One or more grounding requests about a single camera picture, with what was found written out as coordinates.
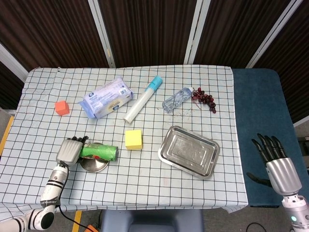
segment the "round metal dish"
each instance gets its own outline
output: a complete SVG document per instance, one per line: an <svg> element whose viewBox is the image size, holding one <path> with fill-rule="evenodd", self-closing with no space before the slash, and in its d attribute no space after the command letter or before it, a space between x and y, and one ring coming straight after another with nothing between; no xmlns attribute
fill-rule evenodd
<svg viewBox="0 0 309 232"><path fill-rule="evenodd" d="M82 159L81 166L88 172L97 173L108 165L109 161L97 159Z"/></svg>

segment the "yellow floor marking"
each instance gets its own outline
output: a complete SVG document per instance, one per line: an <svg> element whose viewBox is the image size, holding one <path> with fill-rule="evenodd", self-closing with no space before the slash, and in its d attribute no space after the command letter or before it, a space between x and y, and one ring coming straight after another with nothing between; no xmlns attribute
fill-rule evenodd
<svg viewBox="0 0 309 232"><path fill-rule="evenodd" d="M81 223L81 217L82 217L82 211L81 210L77 210L75 213L75 218L74 221ZM72 228L72 232L78 232L79 230L79 225L77 225L76 223L73 224L73 228Z"/></svg>
<svg viewBox="0 0 309 232"><path fill-rule="evenodd" d="M10 117L10 120L9 120L9 123L8 123L8 125L6 126L6 129L5 129L5 132L4 132L4 134L3 134L3 137L2 137L2 139L1 139L1 143L0 143L0 156L2 155L2 152L3 152L3 149L4 149L4 145L5 145L6 139L7 139L7 137L8 137L8 134L9 134L11 125L12 125L12 123L13 123L13 119L14 119L14 117L11 116L11 117Z"/></svg>

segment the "grapes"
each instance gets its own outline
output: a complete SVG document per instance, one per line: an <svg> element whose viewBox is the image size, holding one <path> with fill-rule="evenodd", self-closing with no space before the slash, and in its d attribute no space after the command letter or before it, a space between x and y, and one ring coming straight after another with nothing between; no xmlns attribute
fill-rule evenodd
<svg viewBox="0 0 309 232"><path fill-rule="evenodd" d="M193 97L192 100L198 100L199 103L208 105L209 110L212 111L214 114L216 111L216 103L214 103L214 98L212 98L212 95L205 94L205 91L203 91L200 87L197 90L193 91Z"/></svg>

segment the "floor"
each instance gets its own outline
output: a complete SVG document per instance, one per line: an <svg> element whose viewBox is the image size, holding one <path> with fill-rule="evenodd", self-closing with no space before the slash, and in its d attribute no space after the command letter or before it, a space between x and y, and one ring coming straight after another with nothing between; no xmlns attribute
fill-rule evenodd
<svg viewBox="0 0 309 232"><path fill-rule="evenodd" d="M0 138L2 138L10 116L0 110ZM309 135L309 122L304 127L298 126L296 128L298 136ZM309 166L309 159L306 159L307 166ZM82 213L81 224L98 224L100 210L85 211ZM66 212L68 217L74 218L75 212ZM263 225L267 232L289 232L290 224L282 207L274 208L252 208L246 207L242 210L232 214L225 210L211 209L204 210L204 225L206 232L245 232L247 226L252 222L258 222ZM48 232L69 232L72 230L73 223L65 219L60 213L56 213L55 221ZM252 225L247 230L248 232L263 232L264 230L258 225Z"/></svg>

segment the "pink sponge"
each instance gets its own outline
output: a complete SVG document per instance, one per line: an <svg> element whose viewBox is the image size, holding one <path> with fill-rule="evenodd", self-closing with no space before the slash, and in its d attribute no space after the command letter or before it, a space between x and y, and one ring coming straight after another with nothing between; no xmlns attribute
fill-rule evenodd
<svg viewBox="0 0 309 232"><path fill-rule="evenodd" d="M56 102L55 111L60 116L67 115L70 112L69 105L66 103L66 101Z"/></svg>

